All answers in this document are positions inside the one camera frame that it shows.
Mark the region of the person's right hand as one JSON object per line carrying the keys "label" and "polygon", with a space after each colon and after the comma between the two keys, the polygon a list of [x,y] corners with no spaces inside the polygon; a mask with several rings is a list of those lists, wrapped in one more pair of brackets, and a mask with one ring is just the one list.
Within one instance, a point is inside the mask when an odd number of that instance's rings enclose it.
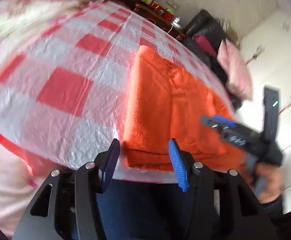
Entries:
{"label": "person's right hand", "polygon": [[264,178],[267,183],[257,195],[261,204],[275,201],[282,193],[282,171],[278,166],[258,163],[255,166],[255,174],[258,178]]}

